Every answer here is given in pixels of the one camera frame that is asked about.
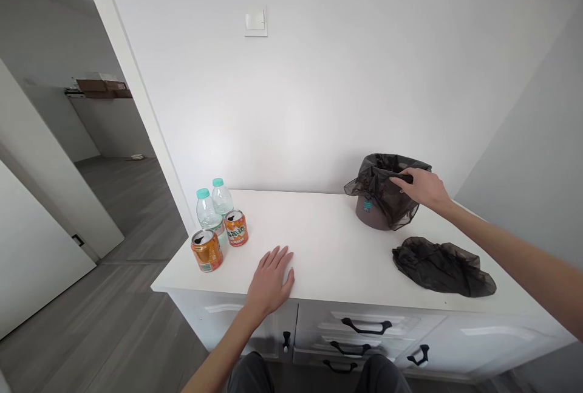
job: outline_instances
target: finger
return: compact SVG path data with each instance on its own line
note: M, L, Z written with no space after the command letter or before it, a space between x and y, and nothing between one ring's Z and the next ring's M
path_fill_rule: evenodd
M287 246L285 246L282 250L279 251L278 255L275 257L275 259L273 260L273 262L271 263L271 268L277 268L279 265L279 261L281 261L281 259L284 257L284 255L287 253Z
M293 256L293 252L288 253L287 255L285 255L280 261L279 261L279 265L278 265L278 270L281 270L281 275L284 275L284 270L287 267L287 265L290 263L290 261L292 260Z
M271 252L269 252L269 256L265 260L265 263L263 264L263 266L269 267L271 262L273 261L273 259L277 256L278 252L279 252L279 246L277 246L275 249L273 249Z
M287 279L285 280L285 284L283 287L281 287L281 293L282 296L284 298L283 302L287 300L288 297L290 297L291 294L291 290L293 287L293 283L296 281L296 278L293 274L293 267L290 268L290 272L287 274Z
M263 255L263 258L261 258L259 260L259 265L257 266L257 268L261 268L265 265L265 262L267 261L267 258L269 257L269 254L271 253L271 251L267 252L266 254Z
M410 174L411 176L415 175L415 170L418 170L418 168L405 168L402 172L400 172L399 174Z
M401 189L405 192L407 192L407 188L411 187L411 184L405 182L403 179L399 179L398 177L390 177L389 180L395 185L400 186Z

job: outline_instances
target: light switch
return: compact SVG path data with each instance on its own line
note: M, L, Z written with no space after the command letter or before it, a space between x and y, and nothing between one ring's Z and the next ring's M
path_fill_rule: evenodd
M265 14L263 10L247 13L245 15L245 27L247 30L265 30Z
M267 36L266 8L247 11L245 14L245 36Z

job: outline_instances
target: drawer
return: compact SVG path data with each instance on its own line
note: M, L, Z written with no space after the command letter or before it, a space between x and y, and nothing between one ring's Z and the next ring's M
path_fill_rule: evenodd
M366 337L354 333L303 331L296 329L295 346L313 352L327 352L328 354L348 358L369 357L381 354L395 361L408 348L415 344L411 338L401 337Z
M301 366L328 367L336 373L360 372L363 370L367 358L355 360L337 356L329 352L315 352L313 350L293 348L293 363Z
M407 308L306 301L299 305L297 329L419 340L443 319Z

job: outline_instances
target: cardboard box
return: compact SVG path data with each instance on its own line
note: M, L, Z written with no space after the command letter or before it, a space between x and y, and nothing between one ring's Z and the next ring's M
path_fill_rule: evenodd
M116 89L114 92L116 98L132 98L132 92L129 89Z
M105 92L105 91L116 91L117 89L127 89L124 82L112 81L112 80L77 80L77 85L79 89L83 92Z
M86 98L117 98L115 91L83 91Z
M105 73L85 73L85 79L87 79L87 80L112 80L112 81L119 80L113 74L105 74Z

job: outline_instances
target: trash can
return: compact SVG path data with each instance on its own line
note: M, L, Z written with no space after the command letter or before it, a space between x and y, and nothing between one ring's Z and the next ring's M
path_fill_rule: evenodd
M419 204L390 181L399 177L411 182L410 176L400 174L406 168L431 171L425 162L396 154L373 153L364 158L358 177L344 186L346 194L358 196L356 215L364 224L397 230L411 222Z

